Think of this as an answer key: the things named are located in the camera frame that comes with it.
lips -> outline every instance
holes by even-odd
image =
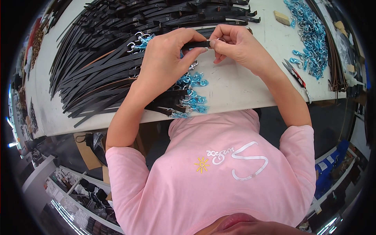
[[[218,231],[223,231],[240,222],[256,222],[255,217],[245,213],[235,213],[224,219],[217,227]]]

t-shirt sleeve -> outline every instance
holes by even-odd
[[[149,170],[145,157],[130,147],[112,147],[106,152],[116,219],[121,227],[132,223],[139,207]]]
[[[316,189],[313,133],[313,128],[308,125],[290,126],[279,141],[279,150],[294,171],[308,208]]]

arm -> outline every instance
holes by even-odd
[[[194,48],[180,58],[180,50],[189,41],[206,41],[193,29],[179,28],[149,41],[139,77],[108,127],[106,151],[111,147],[133,144],[146,105],[170,88],[205,48]]]
[[[220,37],[227,43],[217,40]],[[287,127],[312,126],[303,97],[245,27],[220,24],[215,28],[210,40],[210,46],[215,50],[215,64],[228,56],[262,79],[273,95]]]

left hand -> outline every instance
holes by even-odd
[[[180,58],[181,48],[190,41],[201,42],[206,38],[194,29],[179,28],[148,42],[141,72],[135,82],[144,91],[146,89],[147,93],[144,94],[148,94],[149,102],[174,85],[199,54],[207,51],[206,48],[196,47]]]

scissors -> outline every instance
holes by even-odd
[[[308,93],[308,90],[306,88],[306,84],[305,82],[303,81],[302,77],[298,74],[298,72],[294,69],[294,67],[290,64],[290,62],[286,59],[284,59],[286,63],[284,63],[282,61],[282,64],[285,66],[285,68],[294,76],[295,80],[298,81],[298,83],[300,84],[300,86],[302,88],[304,88],[306,90],[306,93],[307,93],[307,96],[308,96],[308,100],[309,100],[309,103],[312,103],[312,98],[311,96],[309,95]]]

